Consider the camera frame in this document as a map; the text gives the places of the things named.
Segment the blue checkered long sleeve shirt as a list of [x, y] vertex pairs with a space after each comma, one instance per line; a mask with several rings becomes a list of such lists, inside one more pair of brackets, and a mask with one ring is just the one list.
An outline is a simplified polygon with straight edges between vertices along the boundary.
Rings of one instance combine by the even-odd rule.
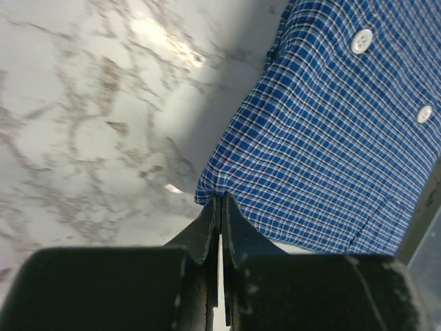
[[272, 241], [394, 254], [440, 158], [440, 2], [290, 1], [195, 202]]

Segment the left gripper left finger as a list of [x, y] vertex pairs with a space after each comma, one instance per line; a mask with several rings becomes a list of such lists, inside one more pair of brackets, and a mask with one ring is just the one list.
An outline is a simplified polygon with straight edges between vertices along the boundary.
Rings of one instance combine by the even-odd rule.
[[156, 247], [46, 248], [17, 273], [2, 330], [211, 330], [218, 305], [218, 198]]

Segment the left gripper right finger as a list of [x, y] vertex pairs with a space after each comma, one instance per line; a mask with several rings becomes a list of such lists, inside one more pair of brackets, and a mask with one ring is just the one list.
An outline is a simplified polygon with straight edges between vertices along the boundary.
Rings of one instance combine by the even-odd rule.
[[432, 330], [406, 266], [382, 254], [290, 254], [222, 198], [225, 322], [232, 330]]

